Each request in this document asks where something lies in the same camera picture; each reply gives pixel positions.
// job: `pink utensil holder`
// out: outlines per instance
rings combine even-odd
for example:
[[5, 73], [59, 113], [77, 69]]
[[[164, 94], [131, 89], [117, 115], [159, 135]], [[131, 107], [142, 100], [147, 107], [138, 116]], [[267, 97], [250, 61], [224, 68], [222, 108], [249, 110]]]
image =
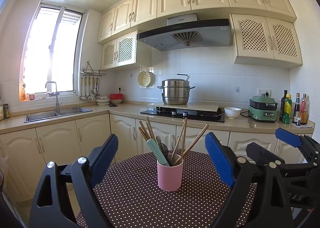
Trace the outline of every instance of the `pink utensil holder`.
[[[174, 155], [171, 162], [175, 162], [179, 155]], [[158, 166], [158, 186], [165, 191], [175, 191], [181, 187], [183, 161], [176, 166], [164, 166], [157, 161]]]

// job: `lattice panel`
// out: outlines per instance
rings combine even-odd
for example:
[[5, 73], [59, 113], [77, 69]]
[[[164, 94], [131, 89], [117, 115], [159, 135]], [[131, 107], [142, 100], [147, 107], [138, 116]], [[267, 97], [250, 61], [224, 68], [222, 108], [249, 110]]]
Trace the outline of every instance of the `lattice panel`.
[[283, 25], [273, 26], [273, 29], [276, 34], [279, 54], [297, 57], [292, 31]]
[[132, 38], [125, 38], [120, 42], [118, 62], [132, 59]]
[[252, 20], [240, 22], [244, 50], [268, 51], [263, 25]]
[[104, 48], [104, 56], [103, 56], [103, 65], [113, 64], [115, 59], [114, 57], [115, 45], [110, 44], [106, 48]]

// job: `polka dot tablecloth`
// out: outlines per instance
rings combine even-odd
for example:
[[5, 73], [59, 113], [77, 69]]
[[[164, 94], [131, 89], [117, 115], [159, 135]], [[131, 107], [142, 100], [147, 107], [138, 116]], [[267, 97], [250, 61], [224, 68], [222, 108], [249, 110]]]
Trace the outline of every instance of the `polka dot tablecloth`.
[[[245, 223], [254, 191], [252, 184], [236, 227]], [[112, 165], [94, 192], [116, 228], [194, 228], [210, 227], [230, 188], [221, 182], [209, 155], [190, 151], [177, 191], [158, 187], [156, 158], [147, 153]], [[88, 227], [81, 211], [76, 219]]]

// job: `green bottle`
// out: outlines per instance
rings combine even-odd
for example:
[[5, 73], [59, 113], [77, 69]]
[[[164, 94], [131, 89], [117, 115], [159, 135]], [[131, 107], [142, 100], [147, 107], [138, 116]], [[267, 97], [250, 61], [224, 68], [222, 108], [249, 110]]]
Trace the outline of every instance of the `green bottle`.
[[291, 107], [292, 107], [291, 94], [287, 94], [284, 101], [284, 114], [282, 118], [282, 121], [284, 124], [290, 123]]

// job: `pot lid handle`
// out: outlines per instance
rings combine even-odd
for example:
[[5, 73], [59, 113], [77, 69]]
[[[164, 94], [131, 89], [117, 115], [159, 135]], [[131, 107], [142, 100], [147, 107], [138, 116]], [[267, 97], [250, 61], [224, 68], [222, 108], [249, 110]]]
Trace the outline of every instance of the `pot lid handle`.
[[187, 74], [180, 74], [180, 73], [177, 73], [177, 75], [187, 76], [187, 80], [189, 80], [189, 78], [190, 78], [190, 75], [187, 75]]

